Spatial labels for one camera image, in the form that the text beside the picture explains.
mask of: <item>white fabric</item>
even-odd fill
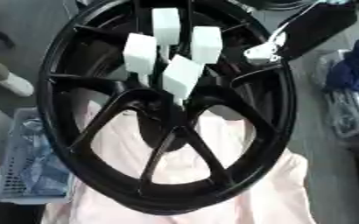
[[[94,103],[89,103],[86,120],[91,120],[97,110]],[[197,130],[226,167],[246,150],[248,145],[243,143],[249,144],[255,133],[248,123],[228,122],[209,112],[199,120]],[[138,133],[135,116],[124,112],[98,134],[93,142],[94,150],[108,164],[138,177],[151,152]],[[43,223],[314,224],[303,186],[306,170],[307,161],[286,150],[272,171],[239,196],[175,216],[155,216],[130,210],[78,181],[74,200],[66,205],[48,205]],[[174,184],[203,179],[207,175],[208,168],[202,159],[185,146],[162,159],[153,180]]]

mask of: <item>wheel spoke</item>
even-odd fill
[[[80,131],[74,119],[72,110],[72,94],[69,92],[60,92],[53,96],[57,107],[55,114],[58,122],[62,124],[63,132],[61,135],[65,139],[66,144],[70,145],[77,138]]]
[[[66,90],[86,88],[106,95],[118,95],[128,89],[127,85],[123,81],[96,77],[83,77],[73,74],[52,73],[49,75],[49,81]]]
[[[213,106],[226,106],[248,119],[256,128],[258,136],[270,136],[276,133],[272,125],[234,90],[223,87],[198,87],[187,110],[203,111]]]
[[[282,68],[282,65],[279,63],[269,65],[269,66],[256,67],[256,69],[254,69],[251,72],[248,72],[248,73],[245,73],[245,74],[235,77],[231,81],[230,86],[232,88],[237,88],[237,87],[241,86],[243,83],[249,83],[252,81],[264,79],[265,75],[269,75],[269,74],[271,74],[272,71],[278,70],[281,68]]]
[[[76,140],[70,146],[72,151],[77,152],[79,149],[89,147],[95,135],[118,113],[125,110],[125,106],[118,103],[123,98],[123,95],[118,96],[114,94],[110,96],[98,114],[92,119],[87,127],[80,133]]]
[[[105,30],[103,28],[96,28],[88,25],[76,25],[74,29],[80,35],[85,35],[93,39],[100,39],[103,42],[115,46],[124,46],[128,33],[121,33],[119,31]]]
[[[211,171],[211,180],[214,181],[219,179],[225,184],[231,184],[233,179],[226,172],[219,159],[200,137],[199,133],[197,133],[192,127],[185,127],[183,128],[183,131],[185,132],[188,143],[208,165],[209,170]]]
[[[147,165],[145,166],[141,177],[140,177],[140,186],[139,186],[139,192],[143,191],[143,188],[147,185],[149,185],[152,182],[152,175],[155,172],[155,169],[158,165],[158,162],[163,157],[165,152],[168,151],[169,146],[174,142],[175,140],[175,129],[172,129],[170,131],[167,131],[158,141],[157,146],[152,151],[152,154],[150,156],[150,159],[147,162]]]

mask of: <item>person's leg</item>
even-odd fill
[[[34,87],[28,80],[11,73],[8,68],[1,63],[0,85],[20,96],[30,96],[34,92]]]

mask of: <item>black wheel rim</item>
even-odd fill
[[[250,47],[264,42],[268,37],[267,31],[258,21],[230,3],[199,0],[192,5],[193,9],[189,8],[190,1],[188,3],[178,5],[179,8],[186,9],[183,16],[188,22],[188,27],[192,27],[193,24],[219,25],[222,28],[225,48]],[[127,207],[144,213],[183,214],[236,196],[272,168],[292,133],[296,96],[289,66],[281,62],[268,67],[253,67],[246,63],[235,62],[233,58],[241,58],[238,53],[230,52],[235,55],[232,56],[225,54],[223,50],[219,63],[211,66],[211,69],[219,74],[229,75],[225,75],[222,79],[213,78],[212,81],[211,77],[206,75],[187,102],[186,108],[189,110],[185,115],[172,105],[168,93],[140,87],[133,79],[107,80],[98,77],[99,68],[92,69],[94,70],[92,75],[77,72],[69,74],[70,70],[67,69],[69,55],[74,49],[74,43],[80,41],[80,38],[99,39],[121,50],[129,32],[139,30],[148,33],[150,27],[140,22],[148,21],[146,14],[133,9],[133,3],[128,0],[93,3],[65,26],[50,46],[40,70],[38,106],[53,149],[69,169],[87,185]],[[132,19],[133,14],[142,19],[136,20],[133,24],[135,21]],[[194,19],[196,17],[205,17],[205,19]],[[120,26],[126,23],[130,23],[134,30],[129,31]],[[178,53],[187,55],[189,33],[187,31],[182,33],[183,41],[177,48]],[[251,45],[244,44],[242,36]],[[123,63],[121,57],[110,58],[110,61],[113,67]],[[272,101],[275,102],[271,105],[271,110],[274,111],[271,118],[266,119],[265,115],[260,115],[257,109],[232,90],[232,88],[253,85],[253,82],[260,82],[265,88],[274,89],[275,92],[270,94]],[[77,129],[74,116],[69,109],[72,103],[70,90],[73,88],[87,88],[111,95],[101,115],[97,116],[100,118],[91,123],[88,132],[81,133]],[[155,102],[162,105],[162,109],[158,112],[154,112],[148,106]],[[256,140],[247,153],[226,170],[210,155],[208,147],[190,128],[192,119],[189,117],[197,117],[202,111],[215,104],[232,108],[247,117],[257,129]],[[169,123],[167,125],[173,128],[174,132],[178,131],[182,136],[187,136],[187,140],[196,145],[194,148],[205,159],[214,175],[208,179],[183,185],[152,183],[151,173],[156,165],[154,161],[166,150],[165,147],[159,147],[152,153],[155,158],[151,159],[141,179],[126,176],[105,164],[89,149],[89,145],[88,147],[85,145],[89,144],[104,123],[124,109],[134,109],[148,117],[158,118],[162,123]],[[167,119],[162,114],[184,116],[183,120],[186,120],[187,124],[172,123],[171,119]],[[166,133],[165,140],[162,140],[163,145],[167,139],[172,138],[172,130],[168,129]]]

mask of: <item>white shoe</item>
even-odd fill
[[[22,97],[31,96],[34,93],[34,86],[14,73],[10,73],[8,79],[0,80],[0,85]]]

